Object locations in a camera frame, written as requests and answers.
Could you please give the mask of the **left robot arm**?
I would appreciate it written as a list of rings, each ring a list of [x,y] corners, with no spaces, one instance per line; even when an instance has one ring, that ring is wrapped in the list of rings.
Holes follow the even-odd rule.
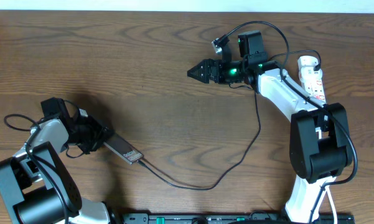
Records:
[[[66,101],[41,102],[43,118],[33,121],[30,137],[12,157],[0,162],[0,194],[13,223],[121,223],[104,202],[92,202],[80,191],[59,154],[78,146],[96,151],[113,130]]]

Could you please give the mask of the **Galaxy smartphone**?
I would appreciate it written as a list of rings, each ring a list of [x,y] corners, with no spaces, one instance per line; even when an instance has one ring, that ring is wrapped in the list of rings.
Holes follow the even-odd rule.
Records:
[[[118,134],[108,138],[104,145],[130,165],[144,157],[139,150]]]

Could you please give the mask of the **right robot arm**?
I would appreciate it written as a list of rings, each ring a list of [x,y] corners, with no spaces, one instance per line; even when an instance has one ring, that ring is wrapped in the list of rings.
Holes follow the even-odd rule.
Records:
[[[232,59],[227,36],[215,39],[212,45],[222,59],[204,59],[187,76],[202,83],[245,83],[287,117],[289,157],[296,180],[284,211],[291,222],[318,221],[329,187],[339,183],[337,176],[345,167],[357,164],[346,110],[339,103],[326,102],[320,55],[300,52],[300,82],[296,83],[280,62],[268,56],[258,30],[238,35],[240,60]]]

